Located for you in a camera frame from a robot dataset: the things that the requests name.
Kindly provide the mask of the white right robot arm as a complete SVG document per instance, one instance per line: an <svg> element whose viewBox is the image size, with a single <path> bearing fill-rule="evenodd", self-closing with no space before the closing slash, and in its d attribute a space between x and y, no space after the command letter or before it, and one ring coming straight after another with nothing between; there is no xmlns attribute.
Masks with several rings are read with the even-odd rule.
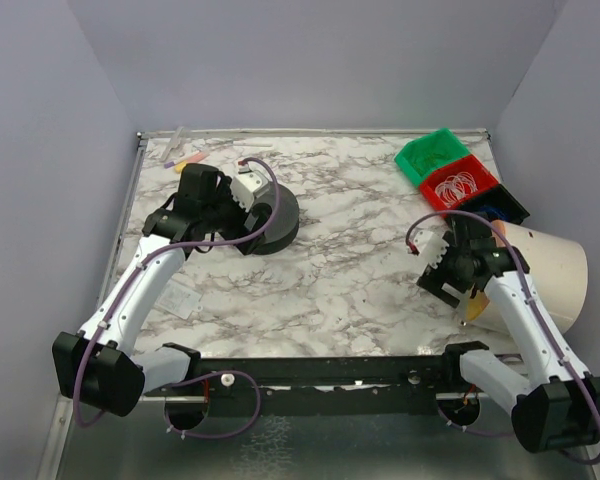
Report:
<svg viewBox="0 0 600 480"><path fill-rule="evenodd" d="M418 280L452 307L451 286L469 307L496 311L519 349L524 374L485 346L452 345L451 379L476 386L509 414L515 437L531 453L600 447L600 376L580 360L562 332L584 304L588 266L582 246L502 220L442 210L444 235L411 225L405 243L421 258ZM600 463L600 450L588 464Z"/></svg>

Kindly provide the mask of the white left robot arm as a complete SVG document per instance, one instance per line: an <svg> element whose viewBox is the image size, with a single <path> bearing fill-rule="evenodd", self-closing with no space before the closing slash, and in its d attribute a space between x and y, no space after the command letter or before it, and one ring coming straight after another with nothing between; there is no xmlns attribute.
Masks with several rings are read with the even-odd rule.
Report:
<svg viewBox="0 0 600 480"><path fill-rule="evenodd" d="M86 428L105 414L124 417L143 394L187 378L199 353L166 344L137 356L142 326L194 251L257 239L258 229L245 221L258 189L277 186L248 162L233 178L209 165L184 168L177 190L147 217L132 261L107 298L76 333L61 332L53 342L60 392L71 399L77 425Z"/></svg>

